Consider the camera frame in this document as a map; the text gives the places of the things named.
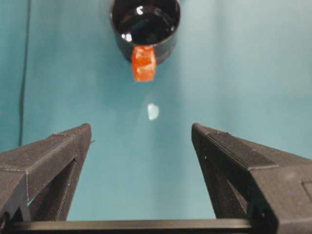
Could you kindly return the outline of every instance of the white object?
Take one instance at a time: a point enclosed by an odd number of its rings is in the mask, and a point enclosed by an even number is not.
[[[148,119],[150,121],[155,120],[159,116],[159,107],[154,105],[153,103],[150,103],[147,105],[147,113],[148,113]]]

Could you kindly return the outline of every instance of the orange object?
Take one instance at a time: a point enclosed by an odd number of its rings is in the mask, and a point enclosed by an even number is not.
[[[132,53],[132,70],[136,82],[153,81],[156,73],[156,56],[152,46],[136,46]]]

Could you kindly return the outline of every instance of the teal background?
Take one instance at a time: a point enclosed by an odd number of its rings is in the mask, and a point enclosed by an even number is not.
[[[93,129],[69,219],[213,218],[194,122],[312,158],[312,1],[180,2],[175,50],[154,82],[135,83],[110,0],[30,1],[22,143]],[[18,145],[27,2],[0,1],[0,17],[5,150]]]

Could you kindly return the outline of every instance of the blue fabric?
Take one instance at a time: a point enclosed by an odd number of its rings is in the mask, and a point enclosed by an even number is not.
[[[213,218],[194,122],[311,157],[312,1],[181,4],[176,49],[135,83],[109,0],[32,0],[23,143],[84,122],[95,140],[70,219]]]
[[[0,1],[0,152],[19,145],[26,25],[27,1]]]

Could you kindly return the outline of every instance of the black bar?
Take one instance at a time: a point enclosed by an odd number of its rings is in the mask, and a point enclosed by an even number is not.
[[[247,219],[16,222],[5,233],[251,233],[257,227]]]

